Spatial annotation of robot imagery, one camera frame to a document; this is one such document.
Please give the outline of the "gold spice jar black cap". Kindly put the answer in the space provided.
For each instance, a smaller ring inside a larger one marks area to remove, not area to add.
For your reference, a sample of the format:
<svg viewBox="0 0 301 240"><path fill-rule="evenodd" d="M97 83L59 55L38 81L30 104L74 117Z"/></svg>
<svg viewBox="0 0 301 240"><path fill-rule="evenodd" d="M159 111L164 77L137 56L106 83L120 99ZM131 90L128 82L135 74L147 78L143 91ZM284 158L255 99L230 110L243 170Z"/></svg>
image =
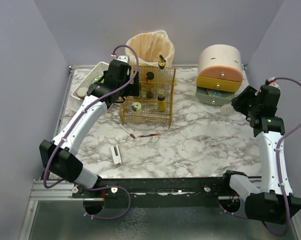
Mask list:
<svg viewBox="0 0 301 240"><path fill-rule="evenodd" d="M146 73L146 98L152 99L154 97L154 73L149 71Z"/></svg>

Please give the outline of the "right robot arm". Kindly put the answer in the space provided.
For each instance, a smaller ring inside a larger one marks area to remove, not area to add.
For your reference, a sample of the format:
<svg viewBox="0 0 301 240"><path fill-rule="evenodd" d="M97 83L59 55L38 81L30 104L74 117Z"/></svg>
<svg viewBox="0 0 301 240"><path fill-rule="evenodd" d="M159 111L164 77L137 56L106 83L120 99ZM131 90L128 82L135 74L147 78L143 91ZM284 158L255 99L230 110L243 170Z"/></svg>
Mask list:
<svg viewBox="0 0 301 240"><path fill-rule="evenodd" d="M236 112L243 114L253 129L261 162L261 184L254 185L243 172L228 170L226 185L244 201L249 219L285 224L301 209L301 199L295 197L288 180L284 155L285 126L277 117L280 89L262 85L259 90L247 86L231 101Z"/></svg>

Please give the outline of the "clear shaker green lid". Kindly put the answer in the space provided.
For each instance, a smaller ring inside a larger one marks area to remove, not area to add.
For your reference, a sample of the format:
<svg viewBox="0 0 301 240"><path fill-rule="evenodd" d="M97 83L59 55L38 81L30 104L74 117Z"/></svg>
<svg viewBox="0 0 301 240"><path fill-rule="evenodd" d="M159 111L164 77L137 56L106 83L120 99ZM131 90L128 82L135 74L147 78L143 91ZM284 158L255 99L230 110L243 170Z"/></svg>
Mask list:
<svg viewBox="0 0 301 240"><path fill-rule="evenodd" d="M131 111L133 114L140 114L142 112L142 104L140 102L133 102L131 105Z"/></svg>

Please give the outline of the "clear glass oil bottle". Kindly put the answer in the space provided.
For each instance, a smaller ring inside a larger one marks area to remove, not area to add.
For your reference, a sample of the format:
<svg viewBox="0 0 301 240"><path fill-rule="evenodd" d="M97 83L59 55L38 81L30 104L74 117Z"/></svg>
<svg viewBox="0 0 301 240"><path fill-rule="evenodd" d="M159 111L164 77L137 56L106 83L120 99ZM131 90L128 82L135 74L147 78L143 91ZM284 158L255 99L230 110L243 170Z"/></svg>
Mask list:
<svg viewBox="0 0 301 240"><path fill-rule="evenodd" d="M159 89L164 89L166 84L169 83L169 74L165 69L166 63L167 63L166 59L162 55L159 55L159 61L157 63L158 71L156 74L156 82L157 82L157 87Z"/></svg>

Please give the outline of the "steel cream cup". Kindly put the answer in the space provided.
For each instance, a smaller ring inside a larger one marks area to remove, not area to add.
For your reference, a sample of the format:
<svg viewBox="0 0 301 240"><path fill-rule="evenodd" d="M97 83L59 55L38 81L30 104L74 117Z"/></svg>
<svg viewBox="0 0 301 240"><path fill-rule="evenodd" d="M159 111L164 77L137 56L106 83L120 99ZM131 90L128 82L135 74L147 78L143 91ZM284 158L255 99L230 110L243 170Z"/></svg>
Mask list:
<svg viewBox="0 0 301 240"><path fill-rule="evenodd" d="M80 87L80 88L76 91L76 95L77 95L80 99L84 99L85 96L87 95L87 91L88 91L88 88L87 88L87 87Z"/></svg>

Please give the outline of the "light blue flower plate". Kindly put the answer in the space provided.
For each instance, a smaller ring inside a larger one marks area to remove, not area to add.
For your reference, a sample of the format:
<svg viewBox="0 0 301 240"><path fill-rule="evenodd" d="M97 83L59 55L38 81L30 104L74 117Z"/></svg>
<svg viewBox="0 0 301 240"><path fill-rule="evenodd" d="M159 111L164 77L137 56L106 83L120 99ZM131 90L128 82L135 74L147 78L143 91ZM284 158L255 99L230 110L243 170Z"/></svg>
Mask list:
<svg viewBox="0 0 301 240"><path fill-rule="evenodd" d="M95 78L91 81L90 86L93 85L94 83L96 83L97 81L98 81L98 78L95 77Z"/></svg>

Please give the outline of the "white bottle black lid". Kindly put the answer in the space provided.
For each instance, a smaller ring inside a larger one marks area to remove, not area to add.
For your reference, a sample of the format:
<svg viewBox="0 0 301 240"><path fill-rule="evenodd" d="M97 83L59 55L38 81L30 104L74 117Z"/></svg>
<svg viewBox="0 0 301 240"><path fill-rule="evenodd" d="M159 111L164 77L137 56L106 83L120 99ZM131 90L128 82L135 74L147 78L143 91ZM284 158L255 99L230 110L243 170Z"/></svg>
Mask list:
<svg viewBox="0 0 301 240"><path fill-rule="evenodd" d="M225 117L233 116L237 112L234 110L233 106L231 103L226 103L220 108L220 114Z"/></svg>

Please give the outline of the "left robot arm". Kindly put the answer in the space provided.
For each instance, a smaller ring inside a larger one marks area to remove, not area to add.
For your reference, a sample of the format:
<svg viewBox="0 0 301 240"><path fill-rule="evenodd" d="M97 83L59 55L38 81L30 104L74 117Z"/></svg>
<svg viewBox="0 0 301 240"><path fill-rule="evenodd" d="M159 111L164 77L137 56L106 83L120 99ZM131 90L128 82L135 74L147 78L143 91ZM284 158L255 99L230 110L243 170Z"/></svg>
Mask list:
<svg viewBox="0 0 301 240"><path fill-rule="evenodd" d="M39 146L45 168L43 185L49 189L49 173L62 180L92 189L100 177L84 167L77 159L79 147L95 122L120 96L137 94L138 87L131 84L137 76L131 73L129 57L121 55L112 60L100 80L94 81L84 100L66 127L53 140L43 140Z"/></svg>

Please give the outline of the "red sauce bottle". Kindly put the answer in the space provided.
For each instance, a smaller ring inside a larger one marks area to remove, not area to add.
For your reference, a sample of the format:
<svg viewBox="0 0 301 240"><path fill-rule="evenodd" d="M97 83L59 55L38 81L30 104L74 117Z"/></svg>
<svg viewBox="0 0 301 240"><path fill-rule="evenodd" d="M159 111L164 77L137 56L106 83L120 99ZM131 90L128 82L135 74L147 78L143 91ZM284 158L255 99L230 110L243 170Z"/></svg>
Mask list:
<svg viewBox="0 0 301 240"><path fill-rule="evenodd" d="M138 84L138 96L137 99L141 99L143 97L143 88L142 88L142 84L139 83Z"/></svg>

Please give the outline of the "green fried egg plate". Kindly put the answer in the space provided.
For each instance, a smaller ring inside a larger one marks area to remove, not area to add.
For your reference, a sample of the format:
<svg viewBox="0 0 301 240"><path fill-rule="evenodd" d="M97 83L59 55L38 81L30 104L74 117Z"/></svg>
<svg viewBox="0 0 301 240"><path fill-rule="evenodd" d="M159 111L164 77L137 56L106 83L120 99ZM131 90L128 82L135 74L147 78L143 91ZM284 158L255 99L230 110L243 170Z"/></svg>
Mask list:
<svg viewBox="0 0 301 240"><path fill-rule="evenodd" d="M98 75L98 76L94 79L94 82L99 82L99 83L103 84L103 83L104 83L104 75L103 75L103 74Z"/></svg>

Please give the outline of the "small yellow label bottle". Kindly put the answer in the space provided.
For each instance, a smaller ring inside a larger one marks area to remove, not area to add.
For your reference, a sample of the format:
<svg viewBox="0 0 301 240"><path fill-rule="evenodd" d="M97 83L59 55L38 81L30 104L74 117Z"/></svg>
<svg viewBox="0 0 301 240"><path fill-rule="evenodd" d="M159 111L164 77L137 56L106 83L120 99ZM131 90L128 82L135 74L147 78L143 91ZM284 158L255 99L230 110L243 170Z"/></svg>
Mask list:
<svg viewBox="0 0 301 240"><path fill-rule="evenodd" d="M157 93L157 106L158 111L161 113L166 110L165 98L165 91L163 89L159 89Z"/></svg>

